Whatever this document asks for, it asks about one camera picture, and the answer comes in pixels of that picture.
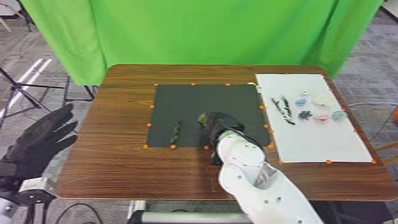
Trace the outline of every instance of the orange marker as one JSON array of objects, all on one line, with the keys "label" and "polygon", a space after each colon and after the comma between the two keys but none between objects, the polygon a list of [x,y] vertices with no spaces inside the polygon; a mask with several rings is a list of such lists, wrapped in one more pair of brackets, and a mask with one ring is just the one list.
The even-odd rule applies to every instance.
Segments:
[{"label": "orange marker", "polygon": [[273,149],[273,148],[275,148],[275,144],[273,142],[269,142],[267,149]]}]

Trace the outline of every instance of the green object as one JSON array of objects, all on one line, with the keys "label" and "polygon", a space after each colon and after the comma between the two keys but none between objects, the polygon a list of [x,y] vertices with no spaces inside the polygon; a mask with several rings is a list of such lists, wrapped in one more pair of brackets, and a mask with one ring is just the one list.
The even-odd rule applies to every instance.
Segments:
[{"label": "green object", "polygon": [[202,114],[198,115],[196,122],[200,123],[200,125],[202,125],[203,127],[207,126],[207,125],[205,125],[205,122],[207,122],[207,115],[205,115],[205,113],[202,113]]},{"label": "green object", "polygon": [[115,64],[317,65],[335,76],[381,0],[20,0],[65,70]]},{"label": "green object", "polygon": [[342,121],[346,119],[346,113],[342,111],[335,111],[331,113],[331,120],[333,121]]},{"label": "green object", "polygon": [[173,129],[171,129],[170,145],[177,143],[179,132],[180,132],[180,121],[177,121]]}]

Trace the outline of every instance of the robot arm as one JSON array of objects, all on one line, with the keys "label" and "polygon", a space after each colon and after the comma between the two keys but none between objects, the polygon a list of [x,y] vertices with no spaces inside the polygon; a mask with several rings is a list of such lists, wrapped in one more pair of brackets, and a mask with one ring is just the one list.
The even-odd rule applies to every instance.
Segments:
[{"label": "robot arm", "polygon": [[218,182],[253,224],[323,223],[294,184],[264,161],[260,146],[243,135],[243,125],[221,113],[207,118],[203,131],[221,164]]}]

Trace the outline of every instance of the small object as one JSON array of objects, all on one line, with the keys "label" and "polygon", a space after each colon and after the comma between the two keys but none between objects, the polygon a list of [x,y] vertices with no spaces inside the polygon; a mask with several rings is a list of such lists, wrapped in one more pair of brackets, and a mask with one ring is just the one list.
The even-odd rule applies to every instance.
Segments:
[{"label": "small object", "polygon": [[314,119],[319,121],[319,122],[326,122],[328,120],[328,114],[319,114]]},{"label": "small object", "polygon": [[331,120],[333,121],[342,121],[344,119],[346,119],[346,112],[333,111],[333,113],[331,113]]},{"label": "small object", "polygon": [[285,99],[283,96],[282,96],[282,102],[283,102],[283,110],[285,110],[285,112],[287,112],[287,116],[289,116],[289,118],[291,118],[289,101],[287,101],[287,99]]},{"label": "small object", "polygon": [[180,132],[180,121],[177,121],[173,129],[171,129],[170,145],[175,145],[177,143],[179,132]]},{"label": "small object", "polygon": [[326,98],[326,97],[315,97],[315,98],[312,99],[312,103],[314,103],[317,106],[330,107],[330,105],[331,105],[331,100],[330,100],[330,98]]},{"label": "small object", "polygon": [[308,117],[312,117],[310,111],[308,110],[307,111],[301,111],[299,114],[298,114],[298,118],[303,119],[303,120],[307,120]]},{"label": "small object", "polygon": [[287,122],[287,124],[294,125],[294,122],[289,120],[287,115],[285,115],[285,113],[283,113],[283,111],[282,111],[282,108],[280,108],[280,106],[278,106],[278,101],[275,101],[273,98],[269,98],[269,100],[271,100],[271,103],[275,104],[276,111],[278,111],[278,113],[282,114],[283,121]]},{"label": "small object", "polygon": [[200,113],[198,118],[196,118],[196,122],[200,123],[200,125],[205,127],[205,122],[207,122],[207,115],[205,113]]},{"label": "small object", "polygon": [[269,142],[267,149],[273,149],[273,148],[275,148],[275,144],[273,142]]},{"label": "small object", "polygon": [[305,105],[305,103],[307,103],[307,99],[303,99],[303,98],[294,101],[294,105],[298,107],[301,107]]},{"label": "small object", "polygon": [[299,95],[305,97],[307,96],[307,90],[301,90]]}]

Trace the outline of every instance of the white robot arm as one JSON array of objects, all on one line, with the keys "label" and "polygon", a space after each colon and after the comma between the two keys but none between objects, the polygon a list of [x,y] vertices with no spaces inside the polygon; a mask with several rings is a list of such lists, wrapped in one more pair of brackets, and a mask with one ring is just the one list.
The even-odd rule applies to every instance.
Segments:
[{"label": "white robot arm", "polygon": [[223,163],[218,181],[253,224],[323,223],[296,186],[241,135],[227,130],[218,136],[216,153]]}]

